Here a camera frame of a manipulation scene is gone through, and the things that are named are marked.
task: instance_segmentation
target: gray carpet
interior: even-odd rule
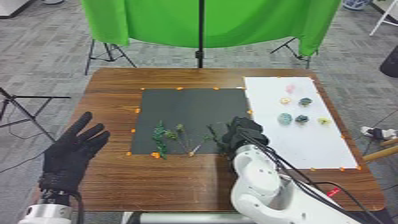
[[[379,65],[398,44],[398,28],[382,25],[373,37],[368,36],[380,14],[371,8],[364,12],[340,10],[329,35],[315,56],[311,69],[327,89],[343,121],[354,137],[363,125],[371,126],[398,109],[398,79],[379,72]],[[36,1],[14,19],[0,20],[0,86],[25,95],[68,95],[71,100],[55,100],[39,122],[59,136],[73,109],[80,101],[91,77],[84,77],[89,48],[89,29],[78,0],[68,0],[59,6],[41,5]],[[302,68],[286,49],[276,54],[270,50],[284,40],[242,47],[206,50],[206,67]],[[194,67],[196,49],[174,48],[132,41],[126,53],[139,67]],[[114,64],[93,63],[94,71],[101,66],[128,66],[121,59]],[[39,100],[23,101],[30,110]],[[21,118],[7,110],[5,118]],[[398,113],[380,123],[380,128],[398,128]],[[37,133],[30,124],[13,127],[13,133],[29,137]],[[0,170],[34,157],[46,149],[45,136],[27,140],[0,130]],[[366,150],[368,139],[357,139]],[[16,223],[30,203],[32,187],[41,174],[43,158],[0,174],[0,224]],[[398,155],[370,164],[375,178],[386,189],[398,184]],[[398,188],[384,191],[386,205],[398,223]],[[121,214],[89,214],[87,223],[119,223]]]

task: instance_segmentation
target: glove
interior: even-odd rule
[[[235,117],[228,127],[228,133],[222,136],[222,142],[228,144],[229,157],[233,157],[235,151],[247,141],[240,135],[242,132],[260,141],[260,143],[263,143],[263,145],[268,145],[270,143],[268,138],[261,134],[261,125],[249,118]]]
[[[89,161],[110,137],[109,131],[103,131],[103,124],[98,124],[78,134],[91,119],[93,114],[85,112],[57,142],[45,151],[43,176],[39,179],[41,190],[52,189],[73,193],[78,192]]]

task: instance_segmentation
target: green fabric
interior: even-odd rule
[[[204,47],[229,47],[283,37],[300,39],[313,55],[341,0],[206,0]],[[93,38],[197,47],[199,0],[82,0]]]

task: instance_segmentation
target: white paper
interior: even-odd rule
[[[286,92],[290,85],[295,86],[292,94]],[[355,168],[355,158],[311,78],[245,77],[245,87],[252,118],[263,126],[270,147],[286,161],[299,169]],[[292,99],[286,105],[281,104],[284,97]],[[299,105],[299,101],[306,97],[313,99],[308,107]],[[288,126],[277,121],[281,113],[290,113],[293,116]],[[304,125],[295,122],[299,115],[309,117],[309,122]],[[329,125],[318,123],[320,117],[332,120]]]

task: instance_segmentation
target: black mat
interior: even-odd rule
[[[158,122],[165,129],[176,130],[183,124],[190,139],[190,150],[212,136],[206,126],[212,124],[219,137],[226,133],[226,124],[235,116],[247,117],[247,98],[240,89],[151,89],[142,93],[141,115],[133,134],[133,154],[151,154],[156,151],[153,131]],[[176,141],[165,139],[167,154],[183,154]],[[206,141],[197,154],[219,153],[217,144]]]

